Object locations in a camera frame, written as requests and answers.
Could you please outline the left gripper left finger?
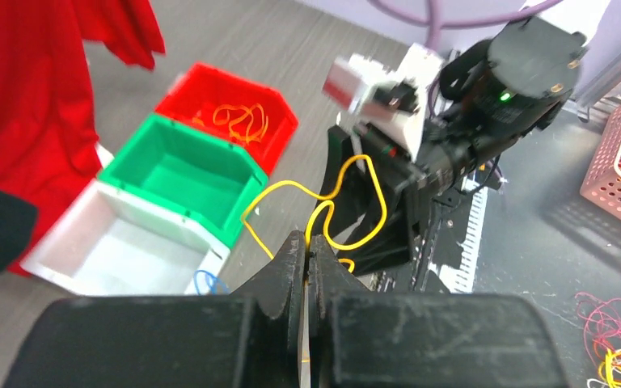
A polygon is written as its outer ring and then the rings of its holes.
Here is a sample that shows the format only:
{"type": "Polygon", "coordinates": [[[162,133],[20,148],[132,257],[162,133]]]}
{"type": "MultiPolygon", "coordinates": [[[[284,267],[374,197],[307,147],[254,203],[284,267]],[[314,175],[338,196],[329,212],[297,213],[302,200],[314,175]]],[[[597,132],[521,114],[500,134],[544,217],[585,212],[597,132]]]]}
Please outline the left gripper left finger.
{"type": "Polygon", "coordinates": [[[306,242],[227,295],[70,297],[23,341],[7,387],[297,387],[306,242]]]}

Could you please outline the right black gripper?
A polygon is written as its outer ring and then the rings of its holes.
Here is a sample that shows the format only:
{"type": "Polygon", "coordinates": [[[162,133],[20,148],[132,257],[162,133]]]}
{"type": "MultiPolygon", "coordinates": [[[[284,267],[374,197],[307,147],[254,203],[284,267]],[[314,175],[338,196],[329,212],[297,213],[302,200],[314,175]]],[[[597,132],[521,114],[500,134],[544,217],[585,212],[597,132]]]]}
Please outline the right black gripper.
{"type": "MultiPolygon", "coordinates": [[[[380,166],[392,175],[380,176],[387,206],[387,220],[370,241],[355,250],[339,250],[339,259],[354,262],[353,274],[368,275],[405,265],[416,253],[416,242],[425,235],[434,217],[433,203],[453,212],[482,190],[478,183],[466,190],[462,181],[482,165],[482,138],[468,135],[446,135],[437,121],[425,122],[423,143],[411,160],[396,143],[372,124],[358,126],[363,150],[382,154],[380,166]]],[[[374,189],[369,178],[353,162],[343,177],[340,168],[354,156],[351,136],[339,125],[327,130],[327,161],[320,188],[328,196],[338,183],[341,188],[332,201],[335,210],[329,234],[338,236],[358,221],[368,209],[374,189]]]]}

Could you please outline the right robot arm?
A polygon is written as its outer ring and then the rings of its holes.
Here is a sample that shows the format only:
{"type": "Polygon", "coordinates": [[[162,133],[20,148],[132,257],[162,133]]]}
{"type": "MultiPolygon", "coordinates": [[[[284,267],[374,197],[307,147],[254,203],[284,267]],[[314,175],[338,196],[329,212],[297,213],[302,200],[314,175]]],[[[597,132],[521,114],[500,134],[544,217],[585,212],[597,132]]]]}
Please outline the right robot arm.
{"type": "Polygon", "coordinates": [[[334,238],[357,276],[410,262],[418,243],[474,192],[464,180],[545,129],[580,76],[586,38],[537,16],[508,23],[452,61],[412,45],[399,67],[354,54],[332,63],[323,93],[357,118],[327,131],[323,190],[306,229],[334,238]]]}

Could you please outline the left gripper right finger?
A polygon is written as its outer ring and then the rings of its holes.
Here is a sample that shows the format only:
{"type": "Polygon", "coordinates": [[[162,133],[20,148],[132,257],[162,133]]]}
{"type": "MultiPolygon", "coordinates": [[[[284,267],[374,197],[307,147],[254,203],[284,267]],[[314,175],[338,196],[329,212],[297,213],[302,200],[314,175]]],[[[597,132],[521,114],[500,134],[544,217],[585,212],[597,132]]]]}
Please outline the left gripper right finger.
{"type": "Polygon", "coordinates": [[[540,313],[500,294],[376,293],[308,244],[313,387],[566,387],[540,313]]]}

